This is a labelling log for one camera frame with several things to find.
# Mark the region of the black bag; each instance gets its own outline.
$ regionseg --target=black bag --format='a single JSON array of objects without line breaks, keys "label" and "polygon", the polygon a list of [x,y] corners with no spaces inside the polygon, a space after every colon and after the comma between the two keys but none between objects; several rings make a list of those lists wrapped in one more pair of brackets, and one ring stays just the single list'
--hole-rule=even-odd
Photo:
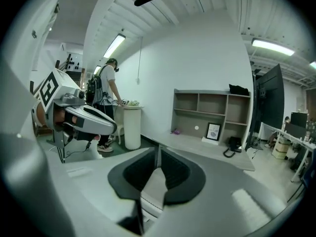
[{"label": "black bag", "polygon": [[231,94],[249,96],[249,91],[246,88],[229,84],[229,89]]},{"label": "black bag", "polygon": [[102,88],[101,73],[106,66],[107,65],[101,68],[101,71],[98,75],[93,75],[93,77],[87,83],[87,90],[85,92],[85,97],[86,97],[86,102],[89,105],[92,105],[93,103],[95,92],[98,89]]}]

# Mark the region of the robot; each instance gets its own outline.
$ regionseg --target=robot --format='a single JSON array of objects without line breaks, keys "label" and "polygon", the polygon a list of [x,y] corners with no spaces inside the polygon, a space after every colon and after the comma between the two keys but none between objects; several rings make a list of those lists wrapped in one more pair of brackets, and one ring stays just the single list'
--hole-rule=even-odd
[{"label": "robot", "polygon": [[[86,140],[91,145],[96,135],[113,134],[117,125],[110,117],[101,111],[86,104],[85,93],[70,78],[68,74],[58,69],[53,71],[43,81],[39,88],[39,98],[33,109],[33,120],[41,125],[36,116],[36,109],[41,102],[45,111],[45,123],[53,130],[53,139],[50,144],[63,151],[60,156],[65,163],[65,146],[72,140]],[[56,110],[65,110],[65,122],[57,124],[54,120]],[[77,117],[77,122],[72,122],[72,117]]]}]

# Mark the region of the white cylinder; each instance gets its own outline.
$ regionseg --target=white cylinder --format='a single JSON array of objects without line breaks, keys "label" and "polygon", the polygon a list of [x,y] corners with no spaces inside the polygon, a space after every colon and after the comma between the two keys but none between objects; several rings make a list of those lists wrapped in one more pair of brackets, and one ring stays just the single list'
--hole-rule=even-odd
[{"label": "white cylinder", "polygon": [[140,148],[140,118],[141,109],[124,109],[124,138],[129,150]]}]

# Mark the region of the picture frame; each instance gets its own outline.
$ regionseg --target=picture frame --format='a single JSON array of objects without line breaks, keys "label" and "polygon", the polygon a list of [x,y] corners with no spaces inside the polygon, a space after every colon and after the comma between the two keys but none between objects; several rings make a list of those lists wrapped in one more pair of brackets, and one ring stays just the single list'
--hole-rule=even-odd
[{"label": "picture frame", "polygon": [[217,123],[208,123],[206,131],[206,139],[219,141],[222,125]]}]

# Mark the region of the computer monitor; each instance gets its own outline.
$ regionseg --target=computer monitor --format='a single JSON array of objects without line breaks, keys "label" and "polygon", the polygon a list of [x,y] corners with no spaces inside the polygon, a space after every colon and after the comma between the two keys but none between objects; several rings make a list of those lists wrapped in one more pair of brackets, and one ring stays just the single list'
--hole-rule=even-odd
[{"label": "computer monitor", "polygon": [[306,128],[307,113],[291,113],[291,124]]},{"label": "computer monitor", "polygon": [[294,136],[295,138],[305,139],[305,135],[306,135],[306,128],[305,127],[301,127],[298,125],[287,123],[285,125],[284,131],[286,131],[288,134]]},{"label": "computer monitor", "polygon": [[252,136],[256,123],[263,122],[282,128],[284,115],[284,86],[280,65],[276,65],[259,79],[254,80],[254,103],[252,120],[247,138],[246,151],[254,147]]}]

